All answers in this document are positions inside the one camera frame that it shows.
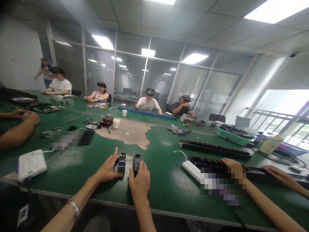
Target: water bottle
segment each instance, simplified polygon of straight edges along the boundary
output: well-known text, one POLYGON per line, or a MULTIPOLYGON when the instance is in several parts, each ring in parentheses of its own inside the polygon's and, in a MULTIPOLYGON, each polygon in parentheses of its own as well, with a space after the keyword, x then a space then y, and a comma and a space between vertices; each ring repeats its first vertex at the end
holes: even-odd
POLYGON ((102 98, 98 98, 98 108, 102 108, 102 98))

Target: ceiling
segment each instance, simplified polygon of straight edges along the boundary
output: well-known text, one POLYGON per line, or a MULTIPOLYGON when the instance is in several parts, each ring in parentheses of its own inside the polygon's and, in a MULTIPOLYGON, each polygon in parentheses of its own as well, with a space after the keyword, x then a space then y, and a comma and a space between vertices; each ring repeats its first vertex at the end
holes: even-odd
POLYGON ((42 33, 50 17, 273 57, 309 51, 309 8, 277 24, 243 18, 265 1, 16 0, 7 12, 42 33))

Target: glass partition wall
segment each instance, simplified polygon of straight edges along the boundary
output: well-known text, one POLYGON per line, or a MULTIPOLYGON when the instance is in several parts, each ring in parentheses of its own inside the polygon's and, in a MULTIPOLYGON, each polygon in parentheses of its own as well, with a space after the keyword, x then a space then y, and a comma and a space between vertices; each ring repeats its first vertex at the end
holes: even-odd
POLYGON ((73 89, 90 95, 97 82, 112 101, 134 104, 147 88, 162 110, 188 94, 195 114, 220 114, 253 56, 229 50, 50 20, 47 23, 56 65, 73 89))

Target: green workbench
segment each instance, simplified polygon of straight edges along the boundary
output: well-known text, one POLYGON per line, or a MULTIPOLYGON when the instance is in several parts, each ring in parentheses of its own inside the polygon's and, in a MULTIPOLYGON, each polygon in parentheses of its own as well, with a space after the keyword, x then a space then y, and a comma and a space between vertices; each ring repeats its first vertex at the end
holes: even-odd
MULTIPOLYGON (((49 99, 39 94, 39 100, 48 101, 49 99)), ((118 118, 123 117, 122 112, 117 110, 117 104, 114 104, 114 106, 117 106, 114 109, 103 110, 88 108, 88 103, 80 98, 73 98, 72 101, 74 102, 72 105, 64 105, 68 110, 49 114, 39 113, 41 123, 36 126, 30 138, 22 146, 1 153, 1 176, 17 170, 18 157, 20 155, 37 149, 50 150, 50 140, 48 138, 40 139, 39 133, 37 133, 39 131, 50 130, 55 126, 62 125, 65 130, 60 133, 65 134, 69 125, 74 124, 78 128, 82 128, 84 127, 84 124, 81 124, 82 121, 89 118, 98 121, 101 119, 101 115, 106 113, 112 113, 118 118), (65 121, 71 118, 79 117, 84 111, 90 111, 92 114, 64 124, 65 121)), ((9 109, 9 111, 12 111, 10 109, 12 104, 2 104, 4 105, 2 110, 9 109)), ((215 130, 209 130, 207 127, 200 128, 193 125, 190 127, 193 132, 186 136, 176 135, 167 130, 167 126, 170 126, 171 123, 182 126, 179 120, 172 121, 132 112, 127 113, 126 119, 153 124, 151 130, 146 133, 147 139, 150 141, 147 150, 143 150, 137 145, 124 144, 123 141, 111 140, 96 133, 90 145, 64 151, 53 159, 47 165, 47 171, 32 178, 31 182, 27 184, 27 188, 31 189, 33 193, 70 198, 79 191, 87 178, 93 175, 113 153, 115 147, 118 147, 118 153, 127 153, 127 166, 124 178, 100 184, 91 196, 90 202, 121 208, 134 208, 127 180, 129 177, 128 170, 133 164, 134 154, 141 154, 151 173, 148 199, 153 213, 241 226, 220 202, 201 196, 198 182, 181 166, 185 161, 184 155, 180 152, 174 153, 176 150, 181 150, 186 153, 187 157, 193 155, 215 159, 222 158, 222 156, 184 150, 178 145, 179 139, 197 140, 232 148, 240 148, 240 146, 216 136, 215 130)), ((1 128, 8 129, 18 123, 18 120, 1 121, 1 128)), ((45 159, 48 159, 55 153, 56 151, 54 153, 45 153, 45 159)), ((284 171, 288 171, 286 167, 264 159, 258 154, 255 154, 250 161, 237 161, 256 167, 272 164, 284 171)), ((286 187, 254 181, 253 183, 304 229, 309 230, 307 222, 309 212, 308 200, 286 187)), ((237 214, 248 228, 263 231, 276 230, 275 226, 250 197, 247 197, 244 201, 243 210, 238 211, 237 214)))

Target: green plastic basket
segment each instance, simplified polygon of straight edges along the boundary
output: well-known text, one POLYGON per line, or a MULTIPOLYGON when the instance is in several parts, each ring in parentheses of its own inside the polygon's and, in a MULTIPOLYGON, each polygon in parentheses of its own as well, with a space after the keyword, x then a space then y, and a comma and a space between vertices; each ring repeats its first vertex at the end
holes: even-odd
POLYGON ((225 130, 222 130, 220 128, 218 128, 218 136, 221 136, 221 137, 223 137, 225 139, 228 139, 229 141, 237 143, 237 144, 239 144, 241 146, 246 146, 248 143, 253 142, 254 138, 255 138, 255 136, 252 135, 252 139, 244 139, 242 137, 234 135, 234 134, 232 134, 230 132, 227 132, 225 130))

